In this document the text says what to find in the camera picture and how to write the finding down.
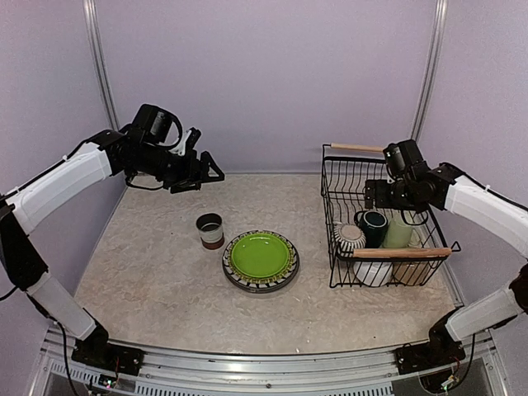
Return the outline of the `dark green mug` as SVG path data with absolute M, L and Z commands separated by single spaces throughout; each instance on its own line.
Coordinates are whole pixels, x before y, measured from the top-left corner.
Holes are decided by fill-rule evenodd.
M 361 210 L 354 215 L 354 222 L 366 237 L 366 248 L 379 248 L 384 241 L 389 221 L 375 210 Z

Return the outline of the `brown white small bowl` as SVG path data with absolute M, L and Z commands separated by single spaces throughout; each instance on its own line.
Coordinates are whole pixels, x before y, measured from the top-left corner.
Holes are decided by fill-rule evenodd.
M 204 248 L 216 250 L 224 245 L 223 220 L 219 214 L 201 215 L 196 220 L 196 228 Z

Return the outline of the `lime green plate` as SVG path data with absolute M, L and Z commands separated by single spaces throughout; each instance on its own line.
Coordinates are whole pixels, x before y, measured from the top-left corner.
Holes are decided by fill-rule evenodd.
M 257 232 L 242 236 L 233 245 L 229 259 L 238 274 L 260 280 L 272 278 L 288 266 L 290 249 L 275 234 Z

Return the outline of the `yellow green woven plate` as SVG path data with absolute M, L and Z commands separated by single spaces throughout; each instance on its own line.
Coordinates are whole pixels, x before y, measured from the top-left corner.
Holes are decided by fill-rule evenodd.
M 278 233 L 255 230 L 232 241 L 226 260 L 228 269 L 237 278 L 262 284 L 286 274 L 293 266 L 294 250 Z

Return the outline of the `white plate dark stripes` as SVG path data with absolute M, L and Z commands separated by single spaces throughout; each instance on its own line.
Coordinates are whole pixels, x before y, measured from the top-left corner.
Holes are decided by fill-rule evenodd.
M 250 293 L 276 291 L 293 280 L 299 254 L 286 237 L 268 230 L 239 234 L 222 254 L 222 270 L 235 286 Z

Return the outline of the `grey reindeer plate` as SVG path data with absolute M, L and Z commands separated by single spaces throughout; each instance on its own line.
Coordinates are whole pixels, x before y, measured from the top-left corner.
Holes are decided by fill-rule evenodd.
M 222 266 L 222 270 L 227 279 L 240 290 L 251 294 L 268 294 L 284 289 L 293 279 L 297 276 L 300 269 L 300 265 L 293 266 L 293 269 L 288 271 L 283 277 L 278 280 L 273 280 L 266 284 L 255 284 L 247 280 L 243 280 L 237 276 L 227 266 Z

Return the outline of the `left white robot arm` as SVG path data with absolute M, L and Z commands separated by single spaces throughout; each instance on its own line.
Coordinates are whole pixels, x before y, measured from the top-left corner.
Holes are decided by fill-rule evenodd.
M 104 326 L 52 273 L 35 245 L 41 227 L 56 214 L 64 214 L 70 201 L 119 175 L 134 187 L 135 176 L 145 173 L 172 194 L 223 181 L 224 172 L 211 154 L 196 152 L 199 136 L 200 131 L 191 128 L 176 143 L 161 145 L 137 128 L 103 130 L 26 184 L 2 195 L 1 263 L 7 277 L 45 317 L 75 338 L 78 359 L 86 356 L 105 367 L 116 358 L 116 350 Z

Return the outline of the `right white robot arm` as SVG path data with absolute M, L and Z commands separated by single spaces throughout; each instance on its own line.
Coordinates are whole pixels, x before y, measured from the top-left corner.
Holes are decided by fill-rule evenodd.
M 527 256 L 527 208 L 475 181 L 455 165 L 441 163 L 431 169 L 425 162 L 388 161 L 389 179 L 365 183 L 365 205 L 381 209 L 413 210 L 421 213 L 430 206 L 447 211 L 478 225 Z M 469 336 L 500 328 L 527 311 L 527 268 L 502 288 L 452 311 L 429 331 L 421 345 L 422 359 L 441 365 L 455 354 Z

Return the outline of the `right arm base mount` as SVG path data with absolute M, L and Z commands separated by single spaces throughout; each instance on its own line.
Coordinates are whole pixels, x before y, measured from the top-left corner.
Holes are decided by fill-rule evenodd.
M 430 343 L 405 344 L 394 351 L 398 373 L 411 374 L 462 361 L 466 355 L 462 346 L 433 351 Z

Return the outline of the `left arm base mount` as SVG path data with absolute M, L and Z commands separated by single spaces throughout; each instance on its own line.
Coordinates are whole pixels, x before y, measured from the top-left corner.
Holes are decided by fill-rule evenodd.
M 72 353 L 73 361 L 112 371 L 119 375 L 138 376 L 144 361 L 144 351 L 116 344 L 108 343 L 101 350 L 84 350 L 76 346 Z

